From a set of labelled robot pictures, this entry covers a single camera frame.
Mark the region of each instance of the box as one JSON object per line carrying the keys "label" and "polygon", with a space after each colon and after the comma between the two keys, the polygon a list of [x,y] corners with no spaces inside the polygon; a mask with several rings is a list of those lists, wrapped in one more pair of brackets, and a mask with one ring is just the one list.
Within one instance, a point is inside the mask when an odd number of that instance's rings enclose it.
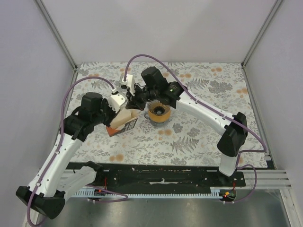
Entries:
{"label": "box", "polygon": [[106,127],[106,130],[109,136],[112,137],[122,132],[133,129],[137,123],[137,120],[138,110],[127,110],[123,108],[111,122],[110,127]]}

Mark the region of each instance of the gray wall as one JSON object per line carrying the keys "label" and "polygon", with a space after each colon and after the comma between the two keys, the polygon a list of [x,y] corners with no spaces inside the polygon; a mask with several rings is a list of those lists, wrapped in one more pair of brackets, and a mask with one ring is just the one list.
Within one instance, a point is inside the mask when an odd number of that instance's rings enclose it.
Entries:
{"label": "gray wall", "polygon": [[44,0],[74,60],[242,62],[275,0]]}
{"label": "gray wall", "polygon": [[50,152],[72,70],[34,1],[0,1],[0,28],[0,220],[18,227],[16,189]]}
{"label": "gray wall", "polygon": [[303,209],[303,1],[286,0],[247,66],[275,163]]}

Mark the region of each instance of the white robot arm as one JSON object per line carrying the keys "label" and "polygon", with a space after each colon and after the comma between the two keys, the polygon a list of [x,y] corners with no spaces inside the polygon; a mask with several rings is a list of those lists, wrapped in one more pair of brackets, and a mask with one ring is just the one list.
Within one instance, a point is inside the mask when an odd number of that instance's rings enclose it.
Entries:
{"label": "white robot arm", "polygon": [[[197,96],[189,90],[184,92],[179,83],[168,83],[157,68],[149,67],[142,72],[141,76],[146,84],[144,87],[135,84],[133,76],[129,74],[127,74],[126,80],[122,81],[124,88],[128,88],[126,94],[128,103],[126,107],[143,110],[146,102],[157,99],[165,105],[183,110],[207,123],[221,136],[217,144],[218,149],[222,153],[219,171],[226,176],[231,176],[236,168],[239,149],[244,144],[248,132],[199,104],[198,100],[194,101],[188,93],[196,99]],[[203,100],[199,100],[199,102],[215,109],[223,116],[247,126],[244,114],[238,112],[233,115]]]}
{"label": "white robot arm", "polygon": [[[64,134],[58,135],[55,145],[47,160],[28,186],[20,186],[16,195],[27,205],[29,198],[38,186],[33,197],[31,208],[53,219],[62,211],[66,201],[85,185],[92,183],[101,165],[87,162],[72,176],[60,180],[71,158],[80,148],[87,136],[98,124],[109,126],[125,103],[123,95],[116,90],[108,99],[98,93],[86,93],[70,116],[64,119]],[[62,145],[57,150],[59,140],[63,136]],[[38,182],[42,172],[47,169],[42,181]]]}

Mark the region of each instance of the metal floor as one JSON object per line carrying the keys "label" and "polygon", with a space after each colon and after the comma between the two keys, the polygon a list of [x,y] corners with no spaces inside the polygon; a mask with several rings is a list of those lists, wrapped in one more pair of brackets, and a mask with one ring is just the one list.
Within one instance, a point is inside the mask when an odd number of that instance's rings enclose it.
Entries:
{"label": "metal floor", "polygon": [[[237,197],[248,190],[238,190]],[[130,199],[93,204],[71,198],[44,227],[290,227],[279,190],[258,190],[246,201]]]}

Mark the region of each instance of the patterned surface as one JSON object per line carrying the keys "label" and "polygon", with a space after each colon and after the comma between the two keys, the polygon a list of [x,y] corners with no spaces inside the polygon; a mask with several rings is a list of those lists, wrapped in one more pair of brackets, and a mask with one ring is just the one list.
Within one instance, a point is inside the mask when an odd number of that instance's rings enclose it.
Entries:
{"label": "patterned surface", "polygon": [[[258,131],[250,99],[239,64],[225,63],[167,63],[180,80],[203,100],[230,113],[241,111],[247,116],[248,126]],[[103,76],[118,87],[126,63],[84,63],[79,68],[78,79],[89,76]],[[132,63],[129,73],[136,76],[136,82],[144,84],[141,72],[156,66],[168,81],[172,76],[162,66],[155,63]],[[88,79],[78,84],[72,94],[68,114],[80,105],[82,96],[89,91],[99,92],[108,97],[109,86],[102,80]],[[140,117],[134,129],[109,137],[104,125],[95,127],[86,142],[76,152],[71,161],[109,162],[128,164],[217,166],[221,153],[216,147],[220,137],[215,131],[193,116],[172,110],[169,123],[163,128],[155,128]],[[261,145],[251,135],[242,149],[261,149]],[[243,154],[240,164],[267,167],[264,154]]]}

